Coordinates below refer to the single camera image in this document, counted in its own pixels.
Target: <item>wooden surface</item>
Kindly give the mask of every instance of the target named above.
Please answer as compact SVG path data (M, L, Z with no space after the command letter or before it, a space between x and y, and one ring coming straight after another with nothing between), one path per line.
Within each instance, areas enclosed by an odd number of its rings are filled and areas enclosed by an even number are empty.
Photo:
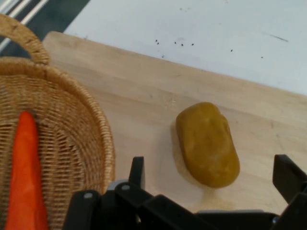
M275 154L307 169L307 97L52 32L44 40L52 65L96 98L114 135L116 178L132 157L145 157L146 190L191 211L263 209L286 203L272 184ZM216 104L229 121L241 163L237 180L210 189L187 172L174 121L198 102Z

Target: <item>yellow potato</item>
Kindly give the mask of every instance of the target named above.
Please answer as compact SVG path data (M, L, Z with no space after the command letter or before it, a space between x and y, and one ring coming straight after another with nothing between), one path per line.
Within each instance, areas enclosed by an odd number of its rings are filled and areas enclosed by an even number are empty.
M212 103L182 111L176 130L187 169L200 183L213 188L230 185L240 163L226 118Z

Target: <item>white surface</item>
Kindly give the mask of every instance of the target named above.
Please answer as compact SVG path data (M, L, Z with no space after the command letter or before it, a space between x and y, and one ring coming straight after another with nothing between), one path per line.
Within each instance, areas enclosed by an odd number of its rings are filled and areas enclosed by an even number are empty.
M307 95L306 21L305 0L91 0L65 33Z

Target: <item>carrot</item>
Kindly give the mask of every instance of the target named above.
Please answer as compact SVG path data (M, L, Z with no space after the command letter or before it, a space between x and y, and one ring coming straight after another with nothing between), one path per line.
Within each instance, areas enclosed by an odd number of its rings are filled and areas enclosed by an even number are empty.
M22 112L15 134L8 218L5 230L48 230L37 154L35 121Z

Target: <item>screw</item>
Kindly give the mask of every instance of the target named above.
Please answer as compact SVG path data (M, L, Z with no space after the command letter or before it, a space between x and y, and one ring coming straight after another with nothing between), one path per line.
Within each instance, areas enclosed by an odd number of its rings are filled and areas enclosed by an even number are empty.
M278 217L274 217L274 218L272 219L272 223L273 223L273 224L276 224L277 221L278 221Z
M130 186L129 185L127 185L127 184L125 184L125 185L123 185L122 186L122 188L121 188L121 190L129 190L130 189Z
M91 199L93 197L93 193L86 193L84 194L85 199Z

